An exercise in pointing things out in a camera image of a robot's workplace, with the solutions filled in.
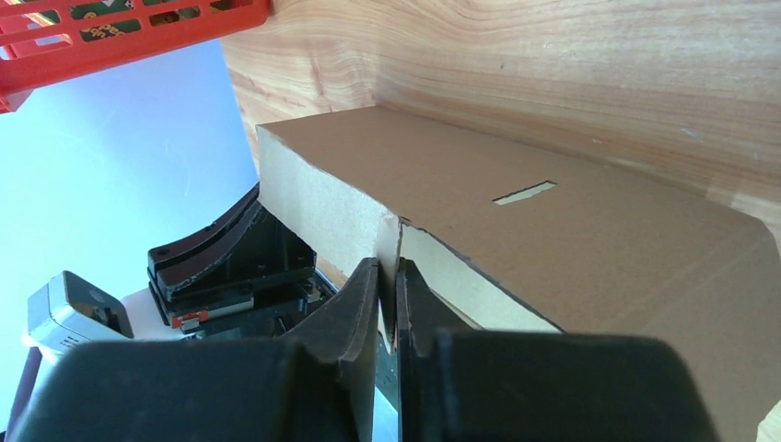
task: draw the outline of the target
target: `red component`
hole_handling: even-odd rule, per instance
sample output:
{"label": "red component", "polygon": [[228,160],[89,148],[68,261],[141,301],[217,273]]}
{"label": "red component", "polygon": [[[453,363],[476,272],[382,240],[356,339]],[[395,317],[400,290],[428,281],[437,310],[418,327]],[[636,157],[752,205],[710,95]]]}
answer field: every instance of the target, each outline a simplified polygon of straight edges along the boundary
{"label": "red component", "polygon": [[193,318],[198,318],[199,322],[206,322],[209,319],[209,310],[194,311],[186,315],[175,316],[171,318],[171,328],[179,329],[184,321]]}
{"label": "red component", "polygon": [[[75,20],[68,7],[92,1],[40,0],[9,5],[0,0],[0,48],[8,58],[0,59],[0,113],[15,111],[36,87],[254,28],[268,18],[269,0],[233,0],[230,9],[219,12],[210,7],[214,1],[178,0],[145,6],[142,0],[135,0],[133,9]],[[159,26],[150,21],[152,16],[192,6],[200,8],[199,17]],[[28,15],[52,10],[57,12],[59,23],[31,26]],[[135,32],[96,41],[84,41],[80,33],[81,29],[134,19],[141,27]],[[46,39],[55,42],[45,44]]]}

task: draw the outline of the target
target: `wooden table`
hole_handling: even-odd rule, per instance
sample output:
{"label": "wooden table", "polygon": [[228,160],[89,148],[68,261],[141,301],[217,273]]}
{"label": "wooden table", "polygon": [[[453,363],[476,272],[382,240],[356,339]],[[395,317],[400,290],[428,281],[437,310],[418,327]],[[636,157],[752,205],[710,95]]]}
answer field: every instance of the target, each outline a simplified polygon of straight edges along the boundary
{"label": "wooden table", "polygon": [[757,216],[781,239],[781,1],[274,10],[222,40],[253,144],[258,123],[378,103],[623,165]]}

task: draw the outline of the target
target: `cardboard box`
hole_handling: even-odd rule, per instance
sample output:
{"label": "cardboard box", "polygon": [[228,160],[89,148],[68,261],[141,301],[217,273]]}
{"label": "cardboard box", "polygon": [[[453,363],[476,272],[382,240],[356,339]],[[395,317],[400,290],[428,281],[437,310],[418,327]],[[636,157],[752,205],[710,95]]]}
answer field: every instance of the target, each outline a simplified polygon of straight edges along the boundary
{"label": "cardboard box", "polygon": [[403,256],[479,327],[667,341],[724,440],[754,440],[781,400],[781,264],[757,219],[381,108],[267,124],[258,136],[261,202],[344,273],[380,258],[385,336]]}

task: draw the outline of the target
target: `red plastic basket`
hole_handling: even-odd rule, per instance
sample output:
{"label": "red plastic basket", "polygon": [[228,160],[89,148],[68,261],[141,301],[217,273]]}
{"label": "red plastic basket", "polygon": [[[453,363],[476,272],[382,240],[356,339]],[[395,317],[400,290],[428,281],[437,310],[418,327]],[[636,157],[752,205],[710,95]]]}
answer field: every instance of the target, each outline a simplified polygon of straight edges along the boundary
{"label": "red plastic basket", "polygon": [[[9,5],[0,0],[0,113],[14,111],[36,87],[98,72],[191,44],[223,37],[265,22],[270,0],[232,0],[231,8],[215,12],[215,0],[177,0],[145,5],[134,0],[132,9],[73,19],[69,6],[96,0],[39,0]],[[198,17],[153,26],[152,18],[198,6]],[[59,23],[36,27],[30,17],[56,11]],[[81,29],[94,29],[138,20],[140,29],[109,38],[84,41]],[[55,42],[42,42],[42,39]]]}

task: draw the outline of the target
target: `light blue surface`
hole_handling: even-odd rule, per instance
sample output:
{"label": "light blue surface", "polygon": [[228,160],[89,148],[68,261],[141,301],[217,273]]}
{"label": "light blue surface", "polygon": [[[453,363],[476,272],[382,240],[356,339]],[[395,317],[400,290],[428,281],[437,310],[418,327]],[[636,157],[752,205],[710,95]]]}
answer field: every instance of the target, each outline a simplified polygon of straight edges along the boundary
{"label": "light blue surface", "polygon": [[[117,297],[146,251],[211,223],[257,180],[216,41],[36,90],[0,115],[0,428],[30,294],[70,270]],[[378,393],[375,440],[396,440]]]}

